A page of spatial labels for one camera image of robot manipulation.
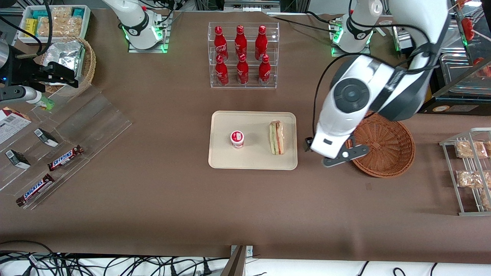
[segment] wicker basket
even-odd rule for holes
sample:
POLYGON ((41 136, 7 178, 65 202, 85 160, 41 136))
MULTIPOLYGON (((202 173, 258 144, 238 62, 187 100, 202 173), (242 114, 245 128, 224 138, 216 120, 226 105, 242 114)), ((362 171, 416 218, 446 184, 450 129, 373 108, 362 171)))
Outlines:
POLYGON ((400 122, 391 122, 374 114, 355 129, 355 141, 370 152, 353 163, 362 171, 380 178, 395 177, 406 172, 414 162, 415 144, 409 130, 400 122))
MULTIPOLYGON (((72 36, 72 37, 65 37, 63 38, 60 42, 70 42, 70 41, 78 41, 83 44, 85 47, 85 55, 83 57, 83 67, 82 67, 82 76, 83 80, 79 83, 79 88, 71 88, 71 89, 64 89, 63 93, 58 93, 60 96, 66 96, 66 97, 73 97, 76 96, 82 92, 84 92, 87 88, 89 88, 90 84, 92 83, 92 79, 94 78, 94 73, 95 73, 95 53, 90 44, 79 37, 72 36)), ((41 63, 43 63, 44 58, 46 57, 46 54, 44 54, 41 58, 41 63)), ((60 90, 63 86, 62 85, 45 85, 46 86, 46 92, 49 93, 55 93, 56 91, 60 90)))

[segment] aluminum foil package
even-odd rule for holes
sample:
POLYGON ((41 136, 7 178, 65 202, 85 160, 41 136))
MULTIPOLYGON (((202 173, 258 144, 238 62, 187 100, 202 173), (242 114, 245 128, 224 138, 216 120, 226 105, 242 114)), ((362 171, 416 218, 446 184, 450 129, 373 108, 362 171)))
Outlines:
MULTIPOLYGON (((78 77, 82 73, 83 56, 85 49, 83 44, 78 41, 53 43, 46 51, 43 65, 47 66, 49 62, 57 62, 67 68, 75 71, 78 77)), ((64 83, 46 83, 48 85, 65 85, 64 83)))

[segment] table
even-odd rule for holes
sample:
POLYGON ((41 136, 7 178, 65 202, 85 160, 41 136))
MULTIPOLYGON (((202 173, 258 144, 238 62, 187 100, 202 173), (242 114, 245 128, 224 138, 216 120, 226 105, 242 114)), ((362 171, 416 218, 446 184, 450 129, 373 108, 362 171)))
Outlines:
MULTIPOLYGON (((289 19, 322 26, 307 16, 289 19)), ((404 121, 416 158, 398 178, 372 178, 353 164, 324 168, 301 143, 311 135, 318 78, 332 60, 327 35, 280 22, 277 90, 239 94, 210 88, 209 21, 275 19, 187 12, 172 25, 167 54, 128 54, 124 37, 115 35, 116 15, 93 11, 87 37, 97 55, 93 84, 133 125, 33 211, 0 194, 0 240, 36 240, 57 252, 227 256, 228 245, 251 244, 262 258, 491 262, 491 218, 457 216, 437 144, 488 127, 488 117, 417 114, 404 121), (298 167, 210 168, 217 110, 292 112, 298 167)), ((395 64, 390 41, 374 35, 372 53, 395 64)), ((319 106, 334 72, 321 85, 319 106)))

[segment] red bottle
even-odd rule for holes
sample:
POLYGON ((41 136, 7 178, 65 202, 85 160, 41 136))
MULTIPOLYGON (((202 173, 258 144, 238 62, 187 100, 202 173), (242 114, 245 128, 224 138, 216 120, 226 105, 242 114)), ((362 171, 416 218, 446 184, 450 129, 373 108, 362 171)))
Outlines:
POLYGON ((223 57, 221 55, 217 56, 217 64, 215 66, 215 71, 217 72, 218 84, 220 86, 225 86, 228 84, 228 70, 227 65, 223 63, 223 57))
POLYGON ((227 61, 227 40, 223 36, 223 31, 220 26, 215 27, 215 49, 217 50, 217 55, 223 57, 223 61, 227 61))
POLYGON ((237 26, 237 36, 235 37, 235 53, 237 56, 245 54, 247 58, 247 39, 244 35, 244 26, 237 26))
POLYGON ((249 82, 249 65, 246 62, 245 54, 239 56, 239 63, 237 63, 237 81, 240 84, 249 82))
POLYGON ((270 56, 267 54, 263 55, 263 62, 259 64, 259 84, 261 86, 267 86, 270 82, 270 56))
POLYGON ((255 57, 257 60, 261 60, 263 55, 266 53, 268 49, 268 38, 266 37, 266 27, 261 25, 259 26, 259 34, 256 38, 256 54, 255 57))

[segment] sandwich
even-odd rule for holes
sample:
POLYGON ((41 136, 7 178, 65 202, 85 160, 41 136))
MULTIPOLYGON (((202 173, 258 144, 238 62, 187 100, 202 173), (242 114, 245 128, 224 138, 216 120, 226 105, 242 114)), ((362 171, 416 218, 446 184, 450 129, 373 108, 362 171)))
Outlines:
POLYGON ((283 124, 280 121, 273 121, 270 124, 270 144, 271 153, 281 155, 285 153, 283 137, 283 124))

